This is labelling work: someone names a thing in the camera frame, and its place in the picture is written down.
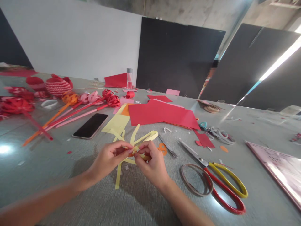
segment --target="red paper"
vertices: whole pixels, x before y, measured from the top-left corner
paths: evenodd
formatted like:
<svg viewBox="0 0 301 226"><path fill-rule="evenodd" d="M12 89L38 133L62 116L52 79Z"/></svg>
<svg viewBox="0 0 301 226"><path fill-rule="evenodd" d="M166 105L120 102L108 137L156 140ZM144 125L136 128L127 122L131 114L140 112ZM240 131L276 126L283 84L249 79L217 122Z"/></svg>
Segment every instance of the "red paper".
<svg viewBox="0 0 301 226"><path fill-rule="evenodd" d="M7 71L7 72L0 72L0 75L3 76L20 76L20 77L28 77L38 72L34 70L18 70L18 71Z"/></svg>
<svg viewBox="0 0 301 226"><path fill-rule="evenodd" d="M200 130L192 111L156 100L130 105L129 114L132 126L166 122Z"/></svg>
<svg viewBox="0 0 301 226"><path fill-rule="evenodd" d="M195 141L198 145L203 146L203 147L210 147L210 148L215 148L211 140L207 137L205 133L199 134L196 130L194 130L195 134L197 135L199 142Z"/></svg>
<svg viewBox="0 0 301 226"><path fill-rule="evenodd" d="M158 99L164 102L172 102L167 96L151 96L147 95L149 99Z"/></svg>
<svg viewBox="0 0 301 226"><path fill-rule="evenodd" d="M126 73L104 77L105 87L125 88L127 85Z"/></svg>

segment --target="phone screen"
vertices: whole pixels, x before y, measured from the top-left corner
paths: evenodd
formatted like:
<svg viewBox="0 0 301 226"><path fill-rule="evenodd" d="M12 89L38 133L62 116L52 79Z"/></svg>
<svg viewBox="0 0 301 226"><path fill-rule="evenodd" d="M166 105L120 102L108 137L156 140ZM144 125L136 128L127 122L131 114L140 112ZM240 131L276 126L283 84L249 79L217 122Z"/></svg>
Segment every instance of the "phone screen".
<svg viewBox="0 0 301 226"><path fill-rule="evenodd" d="M92 138L99 127L104 123L108 115L95 114L82 127L80 127L74 134L74 137Z"/></svg>

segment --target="orange paper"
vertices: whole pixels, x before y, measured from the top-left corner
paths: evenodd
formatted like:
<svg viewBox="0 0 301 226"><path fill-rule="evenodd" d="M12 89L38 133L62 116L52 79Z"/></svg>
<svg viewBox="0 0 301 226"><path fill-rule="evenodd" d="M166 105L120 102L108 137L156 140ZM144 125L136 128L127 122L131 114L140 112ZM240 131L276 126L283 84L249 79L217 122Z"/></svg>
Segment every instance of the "orange paper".
<svg viewBox="0 0 301 226"><path fill-rule="evenodd" d="M125 108L123 109L123 111L121 112L121 115L127 115L129 116L129 105L133 105L131 103L128 103Z"/></svg>

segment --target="paper ring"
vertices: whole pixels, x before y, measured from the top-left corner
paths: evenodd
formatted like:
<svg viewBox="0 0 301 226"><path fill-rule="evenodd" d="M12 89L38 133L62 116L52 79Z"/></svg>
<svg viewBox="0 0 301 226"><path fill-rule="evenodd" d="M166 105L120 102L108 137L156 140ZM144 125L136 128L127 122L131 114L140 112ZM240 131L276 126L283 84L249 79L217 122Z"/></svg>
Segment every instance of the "paper ring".
<svg viewBox="0 0 301 226"><path fill-rule="evenodd" d="M53 104L49 104L49 105L46 105L46 106L45 106L45 104L47 104L47 103L49 103L49 102L53 102L53 101L55 101ZM45 101L41 104L41 107L47 108L47 109L51 109L51 108L52 108L53 106L55 106L55 105L57 105L57 100L52 99L52 100L45 100Z"/></svg>

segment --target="concrete wall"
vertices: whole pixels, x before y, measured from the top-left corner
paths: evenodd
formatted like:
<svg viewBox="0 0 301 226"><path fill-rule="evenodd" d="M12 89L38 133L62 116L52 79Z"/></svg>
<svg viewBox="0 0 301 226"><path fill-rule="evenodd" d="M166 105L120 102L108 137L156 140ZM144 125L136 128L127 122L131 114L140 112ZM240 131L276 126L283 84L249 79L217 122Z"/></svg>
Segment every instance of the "concrete wall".
<svg viewBox="0 0 301 226"><path fill-rule="evenodd" d="M36 71L104 81L130 67L136 84L142 16L75 0L0 7Z"/></svg>

